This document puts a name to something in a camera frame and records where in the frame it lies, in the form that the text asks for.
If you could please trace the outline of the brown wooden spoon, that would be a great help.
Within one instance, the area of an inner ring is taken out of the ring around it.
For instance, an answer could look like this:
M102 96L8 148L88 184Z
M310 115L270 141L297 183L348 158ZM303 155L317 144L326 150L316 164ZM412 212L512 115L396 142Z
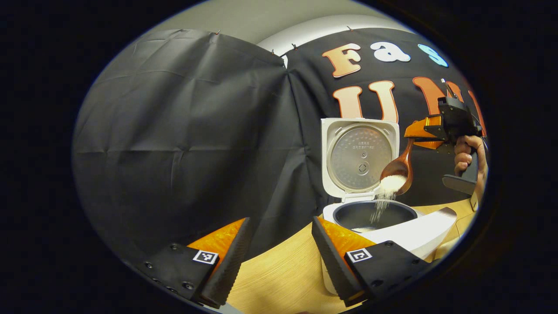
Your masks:
M381 173L380 182L384 181L385 177L405 177L406 181L403 183L398 191L395 191L395 195L402 195L406 193L406 191L410 189L413 183L413 169L410 159L414 142L414 138L408 138L407 147L403 151L403 153L399 157L388 163Z

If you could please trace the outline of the spoonful of white rice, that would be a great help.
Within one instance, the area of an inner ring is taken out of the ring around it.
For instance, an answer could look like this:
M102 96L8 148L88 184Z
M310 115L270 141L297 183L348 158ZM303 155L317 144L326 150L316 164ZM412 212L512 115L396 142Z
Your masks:
M390 175L381 179L375 203L375 212L370 217L371 226L376 227L379 220L388 207L389 202L395 200L397 193L407 181L403 175Z

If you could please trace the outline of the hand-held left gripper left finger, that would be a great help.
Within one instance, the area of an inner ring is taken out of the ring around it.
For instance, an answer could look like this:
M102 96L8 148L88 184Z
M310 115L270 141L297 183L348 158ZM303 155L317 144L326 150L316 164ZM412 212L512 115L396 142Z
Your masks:
M252 239L245 217L190 244L163 246L141 260L139 272L172 294L213 308L227 302Z

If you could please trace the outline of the black backdrop cloth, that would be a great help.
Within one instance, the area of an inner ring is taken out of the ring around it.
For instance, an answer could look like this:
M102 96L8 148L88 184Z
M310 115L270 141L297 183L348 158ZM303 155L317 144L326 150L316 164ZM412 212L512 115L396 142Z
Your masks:
M253 258L339 201L323 188L322 119L358 87L365 119L404 130L437 112L445 79L478 120L473 88L418 34L364 28L288 52L208 31L137 38L88 92L72 141L82 206L107 245L141 262L249 217Z

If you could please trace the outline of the white rice cooker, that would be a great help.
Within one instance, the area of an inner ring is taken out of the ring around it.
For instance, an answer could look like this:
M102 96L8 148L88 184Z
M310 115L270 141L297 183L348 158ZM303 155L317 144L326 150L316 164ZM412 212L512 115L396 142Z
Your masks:
M379 177L399 156L398 124L377 119L322 119L321 151L323 188L339 199L323 209L323 218L349 230L371 226ZM357 234L376 243L392 240L425 259L442 243L456 218L449 208L424 214L393 200L377 230Z

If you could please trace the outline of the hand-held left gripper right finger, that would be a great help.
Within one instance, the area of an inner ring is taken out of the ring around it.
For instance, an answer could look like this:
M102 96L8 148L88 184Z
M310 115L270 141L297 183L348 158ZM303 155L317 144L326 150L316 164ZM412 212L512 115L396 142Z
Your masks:
M392 296L430 269L430 263L394 241L376 243L321 217L313 218L312 236L347 307Z

